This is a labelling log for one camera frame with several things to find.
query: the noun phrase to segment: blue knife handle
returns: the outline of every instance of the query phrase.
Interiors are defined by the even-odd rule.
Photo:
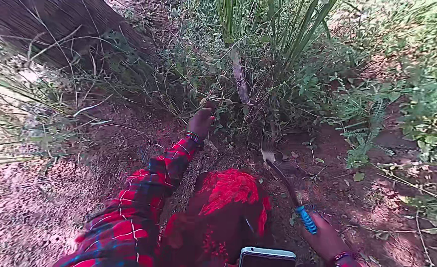
[[[299,214],[301,217],[301,221],[304,223],[304,227],[306,230],[315,235],[317,234],[317,227],[312,218],[309,216],[309,214],[304,209],[304,206],[299,206],[296,208],[296,214]]]

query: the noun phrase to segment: phone case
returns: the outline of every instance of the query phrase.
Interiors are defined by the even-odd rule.
[[[239,267],[243,267],[242,266],[242,258],[244,255],[257,255],[257,256],[261,256],[261,257],[269,256],[269,257],[273,257],[273,258],[282,258],[282,259],[286,259],[286,260],[296,261],[296,254],[294,254],[291,251],[247,246],[247,247],[242,248],[242,250],[240,252]]]

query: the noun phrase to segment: smartphone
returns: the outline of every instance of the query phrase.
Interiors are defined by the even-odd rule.
[[[296,254],[291,251],[247,246],[240,253],[239,267],[294,267]]]

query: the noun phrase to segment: person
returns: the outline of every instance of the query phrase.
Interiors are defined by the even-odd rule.
[[[165,199],[179,185],[214,119],[210,106],[198,111],[186,136],[132,173],[126,189],[85,225],[75,240],[76,252],[54,266],[223,267],[237,264],[243,247],[272,244],[269,197],[254,176],[236,169],[200,174],[186,212],[172,215],[160,234]],[[302,235],[316,253],[330,266],[360,266],[334,228],[318,214],[311,216],[318,232]]]

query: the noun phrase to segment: red cloth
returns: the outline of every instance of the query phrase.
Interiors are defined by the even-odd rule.
[[[223,267],[234,263],[242,247],[270,237],[268,197],[254,177],[228,169],[197,178],[187,212],[170,218],[160,243],[165,198],[179,185],[196,148],[183,138],[133,173],[126,189],[85,225],[76,252],[54,267]]]
[[[179,185],[197,144],[183,138],[149,166],[128,178],[128,186],[107,208],[85,225],[78,249],[59,259],[55,267],[152,267],[159,244],[158,221]]]

